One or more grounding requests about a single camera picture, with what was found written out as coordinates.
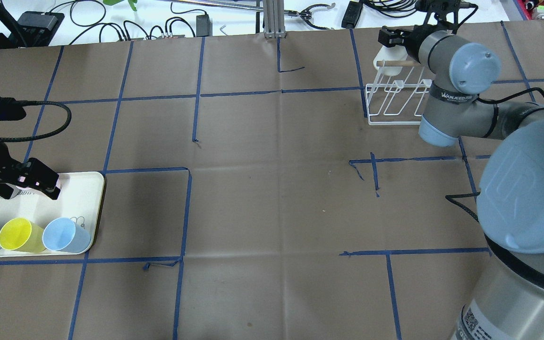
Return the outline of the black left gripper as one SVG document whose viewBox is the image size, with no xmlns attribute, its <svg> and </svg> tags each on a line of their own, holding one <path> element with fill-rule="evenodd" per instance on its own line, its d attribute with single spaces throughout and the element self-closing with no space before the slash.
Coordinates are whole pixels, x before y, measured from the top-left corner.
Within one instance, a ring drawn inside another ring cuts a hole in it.
<svg viewBox="0 0 544 340">
<path fill-rule="evenodd" d="M 0 198 L 10 198 L 12 189 L 8 184 L 11 184 L 19 189 L 17 195 L 34 194 L 57 200 L 61 194 L 58 180 L 59 174 L 37 158 L 29 158 L 25 163 L 13 159 L 7 145 L 0 142 Z"/>
</svg>

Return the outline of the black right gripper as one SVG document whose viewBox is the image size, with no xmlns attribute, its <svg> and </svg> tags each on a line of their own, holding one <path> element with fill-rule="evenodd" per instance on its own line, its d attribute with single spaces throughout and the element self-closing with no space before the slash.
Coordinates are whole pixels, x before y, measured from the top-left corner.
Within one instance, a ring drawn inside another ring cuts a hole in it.
<svg viewBox="0 0 544 340">
<path fill-rule="evenodd" d="M 423 41 L 431 34 L 430 26 L 415 26 L 412 30 L 382 27 L 378 42 L 387 47 L 403 46 L 411 57 L 418 57 Z"/>
</svg>

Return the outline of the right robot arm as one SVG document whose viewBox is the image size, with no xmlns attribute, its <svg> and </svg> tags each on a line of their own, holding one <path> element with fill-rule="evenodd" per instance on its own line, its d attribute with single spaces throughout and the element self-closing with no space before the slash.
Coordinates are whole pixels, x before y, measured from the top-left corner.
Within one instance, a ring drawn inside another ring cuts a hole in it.
<svg viewBox="0 0 544 340">
<path fill-rule="evenodd" d="M 0 340 L 444 340 L 492 255 L 449 194 L 499 141 L 371 126 L 374 29 L 0 54 L 69 128 L 16 146 L 104 176 L 84 255 L 0 260 Z"/>
</svg>

